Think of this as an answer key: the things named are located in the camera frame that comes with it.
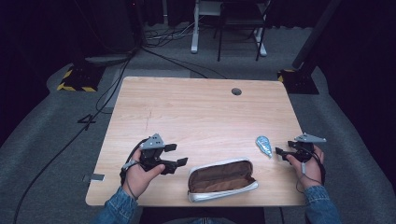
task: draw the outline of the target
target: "hand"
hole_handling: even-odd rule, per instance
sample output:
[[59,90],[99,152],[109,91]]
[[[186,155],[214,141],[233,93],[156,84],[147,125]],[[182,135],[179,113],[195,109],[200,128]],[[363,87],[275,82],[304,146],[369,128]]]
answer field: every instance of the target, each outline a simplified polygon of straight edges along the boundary
[[[132,160],[139,161],[140,154],[141,151],[139,148],[132,156]],[[149,186],[149,182],[154,179],[154,177],[159,175],[164,169],[165,166],[163,164],[160,164],[147,172],[143,170],[143,168],[139,164],[131,166],[126,173],[125,182],[122,185],[122,188],[131,197],[135,196],[136,198],[138,198],[147,189],[147,187]],[[129,183],[129,186],[131,187],[132,193],[128,188],[127,181]]]
[[[318,155],[320,162],[323,163],[324,161],[323,151],[319,147],[314,146],[314,152]],[[304,189],[322,184],[320,168],[318,166],[317,161],[314,158],[311,158],[311,160],[305,163],[305,175],[303,175],[302,173],[301,163],[297,161],[295,157],[291,155],[287,155],[286,158],[296,170],[296,174],[300,178],[300,182],[303,185]]]

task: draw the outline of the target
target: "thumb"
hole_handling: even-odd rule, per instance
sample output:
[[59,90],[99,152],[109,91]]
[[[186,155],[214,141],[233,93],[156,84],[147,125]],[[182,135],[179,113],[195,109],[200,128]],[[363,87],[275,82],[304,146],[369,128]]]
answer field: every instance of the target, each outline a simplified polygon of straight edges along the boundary
[[290,162],[290,164],[294,167],[294,169],[300,169],[301,163],[293,156],[287,155],[286,159]]
[[159,175],[165,169],[165,165],[160,164],[151,170],[147,171],[146,174],[150,180],[154,179],[155,176]]

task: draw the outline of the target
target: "denim sleeve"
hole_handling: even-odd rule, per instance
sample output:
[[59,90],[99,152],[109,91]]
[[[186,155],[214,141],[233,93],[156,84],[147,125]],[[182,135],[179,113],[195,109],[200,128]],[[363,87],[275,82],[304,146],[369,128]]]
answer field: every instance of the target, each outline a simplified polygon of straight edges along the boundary
[[313,186],[305,190],[306,215],[313,224],[341,223],[337,208],[323,186]]
[[137,202],[122,187],[105,203],[105,208],[91,221],[96,223],[131,223]]

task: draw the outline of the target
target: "desk leg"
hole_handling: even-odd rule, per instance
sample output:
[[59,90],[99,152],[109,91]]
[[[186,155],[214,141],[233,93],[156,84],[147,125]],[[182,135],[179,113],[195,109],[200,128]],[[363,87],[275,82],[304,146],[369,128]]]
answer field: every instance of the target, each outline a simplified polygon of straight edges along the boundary
[[192,33],[191,53],[198,52],[198,22],[199,22],[199,0],[195,0],[194,31]]
[[[260,28],[257,32],[255,31],[254,37],[256,38],[257,48],[260,45],[260,37],[262,37],[262,28]],[[262,57],[267,56],[267,50],[265,50],[264,43],[262,43],[262,48],[260,49],[260,55]]]

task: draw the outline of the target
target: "brown pencil case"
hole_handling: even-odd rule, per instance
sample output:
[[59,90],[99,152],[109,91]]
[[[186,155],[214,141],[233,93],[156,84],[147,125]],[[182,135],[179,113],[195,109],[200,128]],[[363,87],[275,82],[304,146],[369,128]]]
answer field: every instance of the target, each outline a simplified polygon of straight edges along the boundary
[[189,200],[192,203],[217,199],[255,189],[253,164],[248,158],[235,158],[191,168]]

